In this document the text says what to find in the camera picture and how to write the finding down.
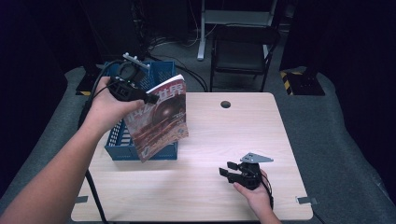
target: wrist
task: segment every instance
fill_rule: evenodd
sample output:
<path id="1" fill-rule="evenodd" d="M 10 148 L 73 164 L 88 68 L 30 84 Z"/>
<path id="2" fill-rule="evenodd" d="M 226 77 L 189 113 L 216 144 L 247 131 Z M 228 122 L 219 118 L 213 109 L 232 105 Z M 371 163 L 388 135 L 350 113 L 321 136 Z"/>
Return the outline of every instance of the wrist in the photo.
<path id="1" fill-rule="evenodd" d="M 261 211 L 257 217 L 259 218 L 261 224 L 280 223 L 274 211 L 271 209 Z"/>
<path id="2" fill-rule="evenodd" d="M 84 122 L 78 131 L 84 134 L 87 138 L 99 140 L 107 130 L 100 126 L 100 122 Z"/>
<path id="3" fill-rule="evenodd" d="M 114 127 L 116 123 L 112 123 L 108 116 L 102 112 L 98 112 L 94 107 L 91 108 L 81 127 L 90 130 L 92 133 L 105 134 Z"/>

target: cable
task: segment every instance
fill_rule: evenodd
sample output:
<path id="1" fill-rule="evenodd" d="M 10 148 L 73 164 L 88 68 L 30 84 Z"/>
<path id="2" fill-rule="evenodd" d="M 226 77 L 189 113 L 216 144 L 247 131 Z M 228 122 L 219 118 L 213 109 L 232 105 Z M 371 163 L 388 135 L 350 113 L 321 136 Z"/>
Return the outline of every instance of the cable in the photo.
<path id="1" fill-rule="evenodd" d="M 267 186 L 267 185 L 264 183 L 264 181 L 261 179 L 262 185 L 263 185 L 263 186 L 265 187 L 265 189 L 267 190 L 268 197 L 270 198 L 270 205 L 271 205 L 271 208 L 274 209 L 274 197 L 272 196 L 272 187 L 271 187 L 271 183 L 270 183 L 270 181 L 268 180 L 267 176 L 265 176 L 265 175 L 262 174 L 262 177 L 264 177 L 265 180 L 267 180 L 267 182 L 268 182 L 268 186 Z"/>
<path id="2" fill-rule="evenodd" d="M 100 203 L 98 192 L 96 191 L 95 184 L 93 183 L 93 179 L 92 179 L 90 170 L 87 170 L 87 172 L 85 173 L 85 177 L 87 178 L 88 184 L 90 185 L 92 196 L 95 199 L 96 206 L 98 207 L 98 210 L 99 210 L 100 218 L 102 219 L 102 221 L 105 224 L 107 224 L 108 222 L 105 217 L 105 212 L 104 212 L 103 207 Z"/>
<path id="3" fill-rule="evenodd" d="M 223 9 L 224 9 L 224 0 L 221 3 L 221 10 L 223 10 Z M 217 26 L 218 25 L 215 24 L 215 26 L 213 26 L 213 28 L 205 35 L 205 37 L 208 37 L 216 29 Z"/>
<path id="4" fill-rule="evenodd" d="M 180 62 L 184 67 L 176 65 L 176 68 L 189 73 L 201 85 L 201 87 L 204 89 L 204 91 L 207 91 L 207 85 L 206 85 L 204 79 L 202 77 L 200 77 L 198 74 L 196 74 L 196 73 L 192 72 L 191 70 L 189 70 L 187 68 L 187 66 L 184 63 L 182 63 L 179 59 L 171 57 L 171 56 L 166 56 L 166 55 L 158 55 L 158 56 L 173 58 L 173 59 L 177 60 L 178 62 Z M 155 61 L 161 61 L 160 59 L 155 58 L 152 55 L 149 55 L 148 57 L 151 58 L 152 60 L 155 60 Z"/>
<path id="5" fill-rule="evenodd" d="M 198 23 L 197 23 L 197 20 L 195 19 L 194 12 L 192 11 L 191 0 L 189 0 L 189 5 L 190 5 L 190 11 L 191 11 L 192 18 L 194 19 L 194 22 L 195 22 L 195 29 L 197 31 L 197 36 L 196 36 L 195 40 L 192 42 L 192 44 L 183 45 L 184 47 L 191 47 L 199 40 Z"/>
<path id="6" fill-rule="evenodd" d="M 317 217 L 321 223 L 326 224 L 326 223 L 323 221 L 323 219 L 321 219 L 321 217 L 320 217 L 314 210 L 312 210 L 312 212 L 314 213 L 314 216 Z"/>
<path id="7" fill-rule="evenodd" d="M 112 84 L 110 84 L 110 85 L 105 86 L 104 88 L 102 88 L 101 90 L 99 90 L 99 92 L 97 92 L 97 93 L 95 94 L 95 90 L 96 90 L 96 88 L 97 88 L 97 86 L 98 86 L 99 80 L 100 80 L 101 77 L 107 72 L 107 70 L 108 70 L 113 64 L 115 64 L 115 63 L 123 63 L 123 60 L 116 60 L 116 61 L 113 61 L 113 62 L 111 62 L 111 63 L 108 63 L 108 64 L 102 69 L 102 71 L 99 73 L 98 77 L 96 78 L 95 83 L 93 84 L 93 87 L 92 87 L 92 91 L 91 91 L 90 97 L 89 97 L 88 100 L 85 102 L 84 108 L 82 109 L 81 114 L 80 114 L 80 116 L 79 116 L 78 128 L 81 127 L 82 123 L 84 122 L 85 118 L 87 117 L 88 112 L 90 111 L 90 108 L 91 108 L 93 99 L 94 99 L 101 91 L 103 91 L 104 89 L 106 89 L 106 88 L 108 88 L 110 85 L 112 85 Z M 93 183 L 93 179 L 92 179 L 92 176 L 91 176 L 91 173 L 90 173 L 90 170 L 89 170 L 89 169 L 87 169 L 87 171 L 85 172 L 85 177 L 87 178 L 88 184 L 90 185 L 90 189 L 91 189 L 91 192 L 92 192 L 92 196 L 93 196 L 93 198 L 94 198 L 94 200 L 95 200 L 95 203 L 96 203 L 96 206 L 97 206 L 97 208 L 98 208 L 98 210 L 99 210 L 100 217 L 101 217 L 102 221 L 103 221 L 105 224 L 107 224 L 108 222 L 107 222 L 107 220 L 106 220 L 105 212 L 104 212 L 103 207 L 102 207 L 102 205 L 101 205 L 101 203 L 100 203 L 99 195 L 98 195 L 98 193 L 97 193 L 97 191 L 96 191 L 96 186 L 95 186 L 95 184 Z"/>

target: magazine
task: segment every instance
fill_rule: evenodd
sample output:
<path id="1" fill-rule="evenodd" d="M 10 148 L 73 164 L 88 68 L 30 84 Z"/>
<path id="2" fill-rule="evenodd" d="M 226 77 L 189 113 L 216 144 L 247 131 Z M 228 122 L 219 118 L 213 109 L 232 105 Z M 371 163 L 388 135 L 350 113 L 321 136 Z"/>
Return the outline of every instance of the magazine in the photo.
<path id="1" fill-rule="evenodd" d="M 160 96 L 157 104 L 145 104 L 123 119 L 142 162 L 167 145 L 189 136 L 184 77 L 171 77 L 148 93 Z"/>

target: black curtain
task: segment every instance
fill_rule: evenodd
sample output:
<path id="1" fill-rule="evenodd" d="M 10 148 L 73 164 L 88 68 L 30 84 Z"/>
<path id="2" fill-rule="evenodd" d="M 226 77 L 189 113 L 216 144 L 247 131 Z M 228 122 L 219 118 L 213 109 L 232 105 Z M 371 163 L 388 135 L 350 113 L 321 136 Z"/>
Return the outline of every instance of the black curtain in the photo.
<path id="1" fill-rule="evenodd" d="M 280 70 L 328 77 L 345 125 L 396 202 L 396 4 L 387 0 L 304 0 L 295 10 Z"/>
<path id="2" fill-rule="evenodd" d="M 3 0 L 0 30 L 1 196 L 62 99 L 64 74 L 79 66 L 96 73 L 100 56 L 77 0 Z"/>

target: chair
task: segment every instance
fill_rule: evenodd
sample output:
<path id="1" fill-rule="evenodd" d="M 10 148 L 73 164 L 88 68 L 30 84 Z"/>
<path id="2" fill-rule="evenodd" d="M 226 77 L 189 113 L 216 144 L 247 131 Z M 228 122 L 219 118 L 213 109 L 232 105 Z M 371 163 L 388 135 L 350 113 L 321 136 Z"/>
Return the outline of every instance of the chair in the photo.
<path id="1" fill-rule="evenodd" d="M 243 89 L 215 86 L 214 76 L 238 74 L 237 82 L 247 75 L 263 76 L 260 91 L 264 90 L 265 79 L 271 63 L 273 51 L 280 39 L 276 28 L 271 26 L 225 24 L 218 27 L 213 36 L 210 88 Z"/>

